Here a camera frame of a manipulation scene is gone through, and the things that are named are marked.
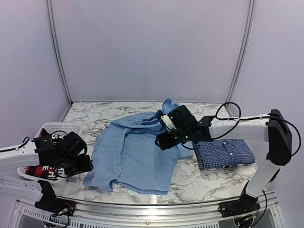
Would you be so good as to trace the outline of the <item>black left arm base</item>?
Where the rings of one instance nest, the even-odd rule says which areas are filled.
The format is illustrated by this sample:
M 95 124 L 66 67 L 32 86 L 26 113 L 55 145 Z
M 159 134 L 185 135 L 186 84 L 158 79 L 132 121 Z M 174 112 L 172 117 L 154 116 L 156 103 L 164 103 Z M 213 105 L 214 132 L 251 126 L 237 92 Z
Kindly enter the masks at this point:
M 35 202 L 35 208 L 52 212 L 58 216 L 61 214 L 73 216 L 76 205 L 74 201 L 58 198 L 49 182 L 39 180 L 38 183 L 41 187 L 42 197 Z

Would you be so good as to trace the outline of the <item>light blue long sleeve shirt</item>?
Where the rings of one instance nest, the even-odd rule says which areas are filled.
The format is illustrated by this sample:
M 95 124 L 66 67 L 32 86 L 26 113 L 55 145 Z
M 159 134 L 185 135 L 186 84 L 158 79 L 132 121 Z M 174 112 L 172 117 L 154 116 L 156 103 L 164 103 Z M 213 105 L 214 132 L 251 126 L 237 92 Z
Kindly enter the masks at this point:
M 193 157 L 193 151 L 181 145 L 162 151 L 154 143 L 165 131 L 157 116 L 178 106 L 167 98 L 155 113 L 110 122 L 96 138 L 91 156 L 94 168 L 84 177 L 83 185 L 111 192 L 113 184 L 120 184 L 138 193 L 166 195 L 177 160 Z

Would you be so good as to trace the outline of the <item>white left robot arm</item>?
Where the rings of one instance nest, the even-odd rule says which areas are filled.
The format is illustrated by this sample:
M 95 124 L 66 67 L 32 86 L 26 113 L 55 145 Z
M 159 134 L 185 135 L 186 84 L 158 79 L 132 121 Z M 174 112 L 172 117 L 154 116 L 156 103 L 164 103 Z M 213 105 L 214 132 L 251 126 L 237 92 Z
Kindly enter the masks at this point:
M 0 150 L 0 170 L 6 171 L 25 166 L 50 166 L 63 168 L 65 175 L 89 172 L 93 169 L 87 144 L 75 132 L 53 142 L 50 136 L 26 139 L 22 144 Z M 49 211 L 56 211 L 60 201 L 53 196 L 50 183 L 44 180 L 25 181 L 0 177 L 1 195 L 40 201 Z

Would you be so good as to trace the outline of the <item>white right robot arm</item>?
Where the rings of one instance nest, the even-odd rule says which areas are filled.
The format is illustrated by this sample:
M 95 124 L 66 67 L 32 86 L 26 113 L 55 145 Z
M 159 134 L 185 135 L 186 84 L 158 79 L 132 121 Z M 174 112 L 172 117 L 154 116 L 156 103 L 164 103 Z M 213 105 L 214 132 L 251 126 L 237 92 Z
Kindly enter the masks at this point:
M 164 133 L 157 135 L 155 143 L 163 151 L 186 142 L 215 140 L 245 140 L 257 156 L 258 166 L 244 187 L 235 208 L 245 213 L 254 205 L 262 190 L 274 179 L 279 170 L 293 156 L 292 124 L 278 109 L 256 116 L 219 117 L 207 115 L 197 120 L 184 105 L 157 117 Z

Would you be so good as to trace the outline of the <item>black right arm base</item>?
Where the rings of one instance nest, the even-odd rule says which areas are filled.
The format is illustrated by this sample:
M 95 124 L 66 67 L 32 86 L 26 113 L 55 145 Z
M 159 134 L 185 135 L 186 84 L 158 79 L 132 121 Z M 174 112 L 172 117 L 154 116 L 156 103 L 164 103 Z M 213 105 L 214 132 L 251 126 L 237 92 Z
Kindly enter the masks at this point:
M 260 210 L 258 197 L 254 198 L 243 189 L 240 197 L 236 200 L 221 202 L 218 205 L 218 212 L 223 218 L 237 216 Z

